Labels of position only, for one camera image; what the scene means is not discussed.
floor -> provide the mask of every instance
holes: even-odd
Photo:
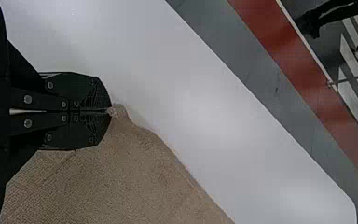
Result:
[[[351,54],[358,16],[312,40],[294,20],[323,1],[167,2],[353,199],[358,216],[358,62]],[[257,63],[243,61],[249,57]]]
[[[124,106],[97,147],[38,151],[7,185],[0,224],[231,224],[154,133]]]

gray floor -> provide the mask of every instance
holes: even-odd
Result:
[[[358,216],[355,167],[229,3],[167,2],[352,198]]]

person's leg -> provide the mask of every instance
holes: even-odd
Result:
[[[352,5],[345,6],[338,8],[325,16],[322,16],[319,20],[317,20],[314,25],[315,28],[320,28],[327,23],[335,22],[335,21],[342,21],[349,17],[357,16],[358,15],[358,1]]]
[[[315,17],[315,19],[322,16],[322,14],[328,12],[329,10],[335,7],[346,6],[350,3],[354,3],[356,0],[330,0],[327,1],[320,6],[316,7],[315,9],[311,10],[311,14]]]

black shoe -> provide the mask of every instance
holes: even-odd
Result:
[[[320,29],[319,26],[312,25],[310,29],[310,37],[312,37],[313,39],[317,39],[321,37],[321,34],[319,33],[319,29]]]
[[[307,11],[304,15],[298,18],[296,21],[298,22],[298,27],[305,35],[310,35],[313,39],[317,39],[320,37],[319,28],[317,25],[319,14],[317,14],[314,10]]]

red stripe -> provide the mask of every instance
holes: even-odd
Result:
[[[358,170],[358,122],[275,0],[228,0]]]

